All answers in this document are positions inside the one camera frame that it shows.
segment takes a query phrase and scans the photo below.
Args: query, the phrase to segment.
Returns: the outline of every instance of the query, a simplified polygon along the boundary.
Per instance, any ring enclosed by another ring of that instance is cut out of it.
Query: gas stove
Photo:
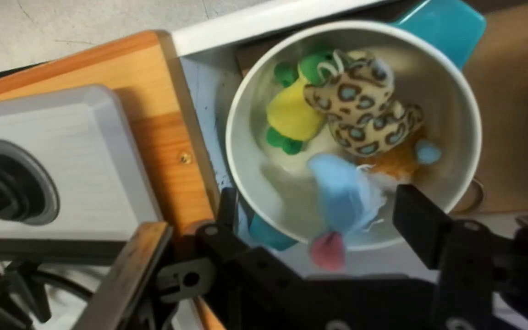
[[[0,103],[0,328],[71,328],[137,225],[159,218],[109,90]]]

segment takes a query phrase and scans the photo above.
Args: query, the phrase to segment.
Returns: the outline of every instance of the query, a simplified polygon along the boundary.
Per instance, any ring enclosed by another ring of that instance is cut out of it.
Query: stovetop
[[[120,104],[106,88],[0,103],[0,141],[29,152],[58,194],[53,222],[0,220],[0,238],[128,240],[141,220],[159,218]]]

